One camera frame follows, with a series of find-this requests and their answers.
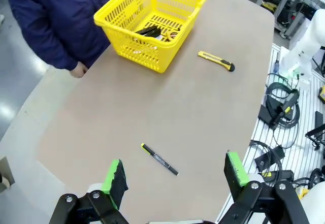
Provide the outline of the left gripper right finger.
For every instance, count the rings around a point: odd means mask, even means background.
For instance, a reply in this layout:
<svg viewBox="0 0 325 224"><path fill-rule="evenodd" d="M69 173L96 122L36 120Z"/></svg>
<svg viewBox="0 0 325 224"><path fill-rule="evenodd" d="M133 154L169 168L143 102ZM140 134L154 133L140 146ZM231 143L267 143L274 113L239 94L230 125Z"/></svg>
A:
<svg viewBox="0 0 325 224"><path fill-rule="evenodd" d="M263 213L270 223L308 223L304 208L288 181L269 186L249 180L236 152L225 155L224 174L234 203L220 223L248 223L254 213Z"/></svg>

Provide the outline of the person's right hand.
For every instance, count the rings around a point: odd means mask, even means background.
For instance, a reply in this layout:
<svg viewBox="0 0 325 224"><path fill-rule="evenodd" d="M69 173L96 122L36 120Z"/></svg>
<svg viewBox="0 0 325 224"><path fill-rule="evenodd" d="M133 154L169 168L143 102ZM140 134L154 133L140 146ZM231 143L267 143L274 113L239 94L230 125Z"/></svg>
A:
<svg viewBox="0 0 325 224"><path fill-rule="evenodd" d="M88 68L83 63L78 62L76 67L70 71L70 74L74 78L82 78L87 71L88 71Z"/></svg>

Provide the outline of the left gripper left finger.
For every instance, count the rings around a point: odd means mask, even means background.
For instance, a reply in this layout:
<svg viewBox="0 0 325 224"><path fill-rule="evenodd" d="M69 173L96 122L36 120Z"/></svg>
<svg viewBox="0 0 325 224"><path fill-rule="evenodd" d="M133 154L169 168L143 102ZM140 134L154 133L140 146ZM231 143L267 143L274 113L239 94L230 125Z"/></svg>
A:
<svg viewBox="0 0 325 224"><path fill-rule="evenodd" d="M49 223L128 223L119 211L127 190L122 161L115 159L100 189L92 190L80 198L75 194L62 195Z"/></svg>

